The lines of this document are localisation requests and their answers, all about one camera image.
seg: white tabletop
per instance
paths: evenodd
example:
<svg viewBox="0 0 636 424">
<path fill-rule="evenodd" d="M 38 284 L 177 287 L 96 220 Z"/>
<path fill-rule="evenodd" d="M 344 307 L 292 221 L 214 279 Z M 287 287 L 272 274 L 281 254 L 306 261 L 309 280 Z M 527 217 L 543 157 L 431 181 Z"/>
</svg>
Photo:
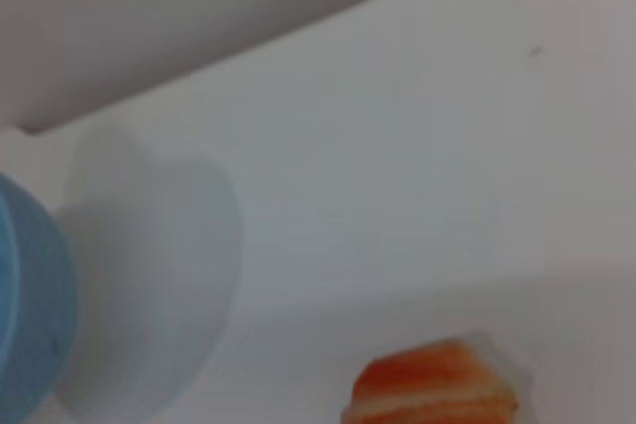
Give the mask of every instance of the white tabletop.
<svg viewBox="0 0 636 424">
<path fill-rule="evenodd" d="M 337 422 L 375 353 L 473 329 L 542 424 L 633 421 L 634 32 L 632 0 L 371 0 L 2 133 L 83 290 L 30 424 Z"/>
</svg>

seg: blue object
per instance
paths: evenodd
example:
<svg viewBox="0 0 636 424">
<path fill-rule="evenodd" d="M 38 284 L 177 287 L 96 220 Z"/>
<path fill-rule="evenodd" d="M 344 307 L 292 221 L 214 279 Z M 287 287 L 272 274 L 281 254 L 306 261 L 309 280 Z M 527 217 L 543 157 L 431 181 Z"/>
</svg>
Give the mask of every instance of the blue object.
<svg viewBox="0 0 636 424">
<path fill-rule="evenodd" d="M 55 383 L 77 326 L 71 256 L 42 206 L 0 175 L 0 424 L 18 424 Z"/>
</svg>

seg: orange object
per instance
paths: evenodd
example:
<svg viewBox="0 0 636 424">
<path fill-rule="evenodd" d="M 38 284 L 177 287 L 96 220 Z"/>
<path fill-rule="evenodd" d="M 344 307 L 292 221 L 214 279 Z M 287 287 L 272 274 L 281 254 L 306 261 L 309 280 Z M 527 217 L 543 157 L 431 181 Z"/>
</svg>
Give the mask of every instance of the orange object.
<svg viewBox="0 0 636 424">
<path fill-rule="evenodd" d="M 513 389 L 468 346 L 448 341 L 377 359 L 354 384 L 343 424 L 509 424 Z"/>
</svg>

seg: white surface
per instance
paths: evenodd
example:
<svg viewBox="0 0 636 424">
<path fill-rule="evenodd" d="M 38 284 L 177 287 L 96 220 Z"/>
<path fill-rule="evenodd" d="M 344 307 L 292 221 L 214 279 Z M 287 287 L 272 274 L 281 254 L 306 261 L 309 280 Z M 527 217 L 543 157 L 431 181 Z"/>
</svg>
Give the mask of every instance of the white surface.
<svg viewBox="0 0 636 424">
<path fill-rule="evenodd" d="M 361 0 L 0 0 L 0 117 L 42 130 Z"/>
<path fill-rule="evenodd" d="M 82 280 L 125 265 L 84 308 L 110 348 L 74 356 L 106 376 L 31 424 L 337 422 L 367 360 L 473 330 L 541 424 L 633 421 L 635 27 L 630 0 L 374 0 L 3 133 Z"/>
</svg>

